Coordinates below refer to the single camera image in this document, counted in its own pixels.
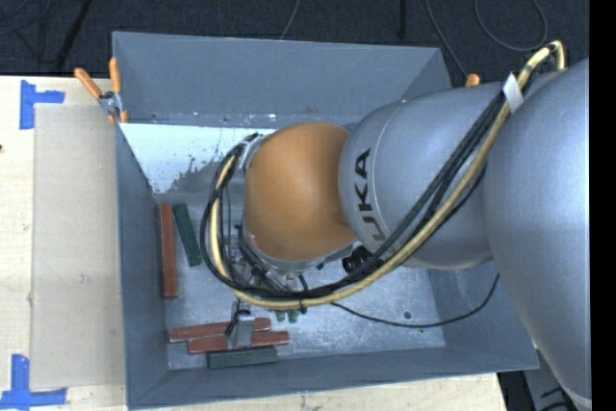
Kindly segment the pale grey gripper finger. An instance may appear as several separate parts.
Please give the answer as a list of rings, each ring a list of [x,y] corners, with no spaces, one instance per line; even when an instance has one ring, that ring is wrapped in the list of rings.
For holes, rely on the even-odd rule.
[[[239,312],[239,347],[251,347],[252,334],[254,331],[255,317],[250,311]]]
[[[224,337],[228,348],[239,347],[239,321],[240,315],[235,313],[225,329]]]

